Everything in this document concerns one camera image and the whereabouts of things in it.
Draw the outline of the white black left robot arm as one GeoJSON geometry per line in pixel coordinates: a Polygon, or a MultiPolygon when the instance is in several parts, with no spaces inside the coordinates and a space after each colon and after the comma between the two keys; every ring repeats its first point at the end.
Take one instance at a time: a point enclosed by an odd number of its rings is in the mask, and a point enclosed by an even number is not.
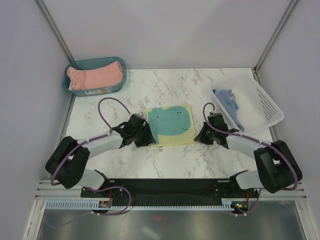
{"type": "Polygon", "coordinates": [[[45,164],[45,170],[52,176],[53,186],[54,181],[57,181],[58,185],[66,189],[73,188],[83,179],[97,177],[96,181],[90,181],[87,186],[98,197],[105,197],[110,190],[109,184],[99,171],[86,169],[87,162],[104,152],[121,149],[132,143],[137,148],[156,143],[147,120],[136,113],[105,134],[82,141],[71,136],[64,137],[45,164]]]}

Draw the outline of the yellow green towel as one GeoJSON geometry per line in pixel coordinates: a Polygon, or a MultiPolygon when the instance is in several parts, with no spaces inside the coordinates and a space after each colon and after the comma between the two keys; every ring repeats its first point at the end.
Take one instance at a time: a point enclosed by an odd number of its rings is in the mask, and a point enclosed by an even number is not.
{"type": "Polygon", "coordinates": [[[196,131],[190,105],[156,107],[147,110],[147,122],[155,143],[151,148],[192,145],[196,131]]]}

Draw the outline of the pink towel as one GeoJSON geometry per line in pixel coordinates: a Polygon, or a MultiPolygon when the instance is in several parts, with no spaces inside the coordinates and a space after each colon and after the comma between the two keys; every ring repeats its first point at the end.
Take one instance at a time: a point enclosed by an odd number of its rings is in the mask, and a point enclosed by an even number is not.
{"type": "Polygon", "coordinates": [[[69,67],[66,73],[70,79],[68,89],[71,91],[113,87],[123,79],[123,68],[119,61],[91,70],[69,67]]]}

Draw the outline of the blue towel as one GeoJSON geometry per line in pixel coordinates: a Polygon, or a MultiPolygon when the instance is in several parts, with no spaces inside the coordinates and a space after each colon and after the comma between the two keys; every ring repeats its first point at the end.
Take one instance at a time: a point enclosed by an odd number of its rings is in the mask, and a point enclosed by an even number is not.
{"type": "Polygon", "coordinates": [[[244,131],[245,128],[237,117],[237,110],[239,105],[236,102],[235,95],[231,89],[213,89],[214,95],[217,97],[219,102],[225,108],[226,112],[230,115],[231,119],[237,125],[240,131],[244,131]]]}

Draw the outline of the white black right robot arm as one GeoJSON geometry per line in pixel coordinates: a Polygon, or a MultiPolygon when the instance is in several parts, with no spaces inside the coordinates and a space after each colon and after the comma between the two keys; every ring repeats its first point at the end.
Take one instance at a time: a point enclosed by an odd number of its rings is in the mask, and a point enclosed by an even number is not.
{"type": "Polygon", "coordinates": [[[269,193],[293,191],[302,179],[302,172],[288,145],[281,140],[263,142],[228,128],[220,113],[205,118],[203,127],[194,139],[196,142],[240,152],[255,161],[256,170],[245,170],[230,177],[229,193],[241,197],[247,189],[265,189],[269,193]]]}

